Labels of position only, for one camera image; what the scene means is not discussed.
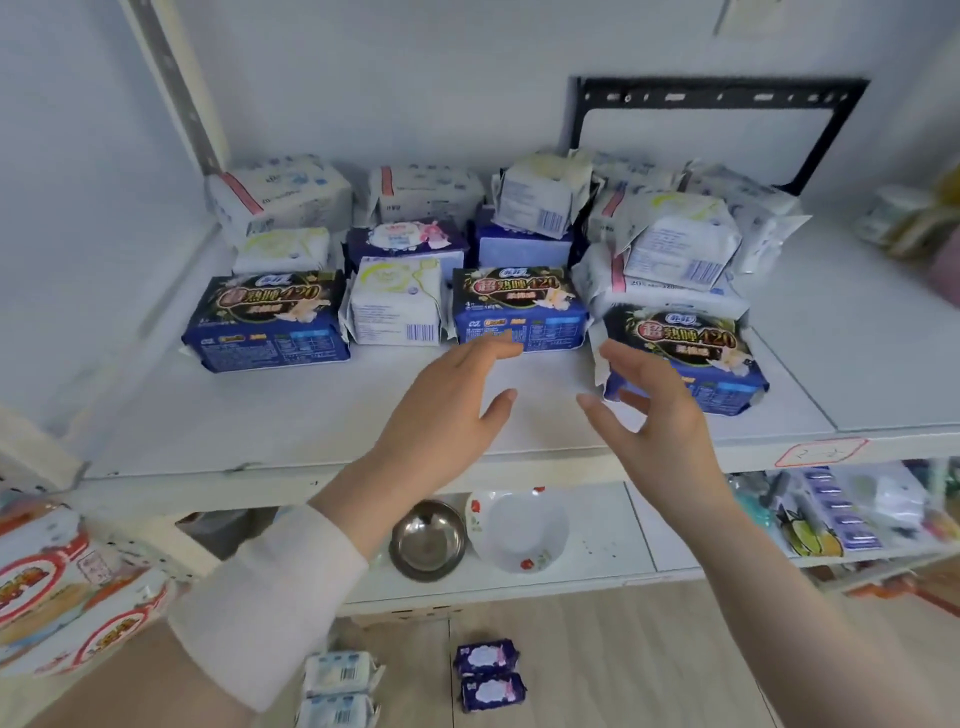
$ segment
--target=small pad package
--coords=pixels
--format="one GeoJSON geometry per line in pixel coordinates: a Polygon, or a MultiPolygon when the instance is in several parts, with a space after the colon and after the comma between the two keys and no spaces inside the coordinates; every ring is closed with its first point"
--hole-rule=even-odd
{"type": "Polygon", "coordinates": [[[206,178],[217,217],[234,240],[271,230],[327,228],[343,242],[353,188],[316,155],[275,157],[206,178]]]}
{"type": "Polygon", "coordinates": [[[526,697],[527,687],[515,672],[468,677],[460,683],[460,701],[464,713],[519,705],[526,697]]]}
{"type": "Polygon", "coordinates": [[[453,320],[461,343],[509,331],[525,352],[576,349],[588,318],[563,268],[454,271],[453,320]]]}
{"type": "Polygon", "coordinates": [[[598,349],[608,337],[670,362],[709,414],[738,415],[770,388],[733,321],[620,304],[590,330],[596,383],[604,387],[607,400],[619,400],[624,386],[643,394],[600,356],[598,349]]]}
{"type": "Polygon", "coordinates": [[[370,172],[367,224],[449,218],[461,231],[485,197],[474,172],[439,164],[377,167],[370,172]]]}
{"type": "Polygon", "coordinates": [[[358,344],[440,346],[444,282],[433,257],[365,257],[351,281],[345,324],[358,344]]]}
{"type": "Polygon", "coordinates": [[[495,675],[513,672],[520,653],[511,640],[461,644],[453,658],[453,666],[461,677],[495,675]]]}
{"type": "Polygon", "coordinates": [[[307,655],[303,666],[303,696],[371,693],[383,677],[370,652],[326,652],[307,655]]]}
{"type": "Polygon", "coordinates": [[[424,220],[387,223],[372,230],[353,228],[347,233],[350,270],[360,267],[365,257],[424,258],[440,261],[444,281],[453,280],[455,268],[464,267],[469,251],[467,239],[452,220],[424,220]]]}
{"type": "Polygon", "coordinates": [[[590,199],[587,158],[533,154],[494,175],[493,221],[501,228],[560,240],[590,199]]]}
{"type": "Polygon", "coordinates": [[[733,271],[769,273],[780,257],[783,242],[810,219],[801,214],[800,200],[723,164],[693,164],[690,170],[686,191],[723,198],[743,234],[743,243],[732,261],[733,271]]]}
{"type": "Polygon", "coordinates": [[[629,211],[616,221],[615,252],[632,278],[709,291],[740,245],[718,197],[641,190],[629,211]]]}
{"type": "Polygon", "coordinates": [[[573,231],[555,240],[535,232],[507,230],[493,222],[493,208],[484,207],[477,213],[476,239],[482,268],[563,268],[570,259],[573,231]]]}
{"type": "Polygon", "coordinates": [[[300,703],[294,728],[373,728],[379,718],[380,707],[364,693],[320,695],[300,703]]]}
{"type": "Polygon", "coordinates": [[[214,278],[182,340],[211,372],[345,361],[345,288],[340,271],[214,278]]]}
{"type": "Polygon", "coordinates": [[[237,246],[235,276],[254,273],[305,273],[336,270],[330,233],[326,228],[270,231],[251,235],[237,246]]]}
{"type": "Polygon", "coordinates": [[[611,249],[603,244],[587,248],[580,262],[570,270],[570,279],[594,319],[603,318],[618,303],[702,313],[734,321],[750,308],[750,303],[733,291],[732,276],[727,271],[709,291],[628,278],[623,275],[623,255],[613,256],[611,249]]]}

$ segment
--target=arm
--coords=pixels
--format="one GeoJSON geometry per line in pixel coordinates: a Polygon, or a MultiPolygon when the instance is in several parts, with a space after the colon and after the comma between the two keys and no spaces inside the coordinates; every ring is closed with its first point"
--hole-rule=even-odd
{"type": "Polygon", "coordinates": [[[322,517],[295,512],[305,530],[293,531],[288,523],[284,531],[281,519],[264,536],[241,546],[175,605],[174,628],[160,623],[135,637],[30,728],[249,725],[325,636],[341,599],[394,524],[490,446],[510,417],[516,390],[498,395],[481,416],[486,376],[497,359],[521,351],[509,339],[482,338],[430,364],[373,449],[310,500],[322,517]],[[271,539],[272,531],[285,534],[281,544],[271,539]],[[274,578],[279,571],[293,575],[292,583],[274,578]],[[306,593],[304,581],[312,587],[306,593]],[[263,590],[271,592],[266,601],[290,609],[278,610],[284,614],[264,610],[258,602],[263,590]],[[313,598],[304,600],[304,594],[313,598]],[[304,601],[308,608],[302,613],[293,608],[304,601]],[[205,627],[201,634],[197,623],[205,627]],[[224,672],[224,661],[259,666],[261,672],[248,676],[256,690],[238,690],[229,668],[224,672]]]}
{"type": "Polygon", "coordinates": [[[673,368],[612,340],[600,352],[649,394],[620,391],[647,420],[633,433],[596,397],[578,401],[704,568],[733,638],[784,725],[941,725],[740,510],[717,464],[706,419],[673,368]]]}

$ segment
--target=metal bowl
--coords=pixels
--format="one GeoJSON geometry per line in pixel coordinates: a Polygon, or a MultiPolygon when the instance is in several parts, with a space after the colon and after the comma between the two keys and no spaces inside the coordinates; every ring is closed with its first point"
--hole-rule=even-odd
{"type": "Polygon", "coordinates": [[[390,560],[415,581],[437,581],[456,569],[467,550],[467,528],[453,508],[422,500],[394,526],[390,560]]]}

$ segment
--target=purple package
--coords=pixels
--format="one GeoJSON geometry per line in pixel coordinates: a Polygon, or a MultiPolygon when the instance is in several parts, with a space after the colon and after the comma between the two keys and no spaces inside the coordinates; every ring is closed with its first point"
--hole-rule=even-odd
{"type": "Polygon", "coordinates": [[[423,219],[410,223],[389,223],[375,228],[351,228],[347,232],[348,275],[359,270],[365,257],[435,257],[444,272],[444,282],[453,280],[453,271],[464,267],[464,256],[470,249],[467,239],[452,220],[423,219]],[[420,240],[393,235],[391,230],[408,232],[409,226],[420,228],[420,240]],[[379,240],[387,247],[374,245],[379,240]]]}
{"type": "Polygon", "coordinates": [[[460,684],[464,713],[489,711],[518,705],[527,697],[527,687],[515,672],[494,677],[468,677],[460,684]]]}
{"type": "Polygon", "coordinates": [[[453,666],[461,677],[495,675],[513,672],[520,653],[510,640],[461,644],[453,658],[453,666]]]}

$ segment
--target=metal bracket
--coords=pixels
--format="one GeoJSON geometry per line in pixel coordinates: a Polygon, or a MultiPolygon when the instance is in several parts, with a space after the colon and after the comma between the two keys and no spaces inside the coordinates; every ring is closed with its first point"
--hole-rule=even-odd
{"type": "Polygon", "coordinates": [[[870,82],[865,79],[580,78],[570,149],[594,109],[830,109],[827,127],[797,176],[778,185],[799,195],[870,82]]]}

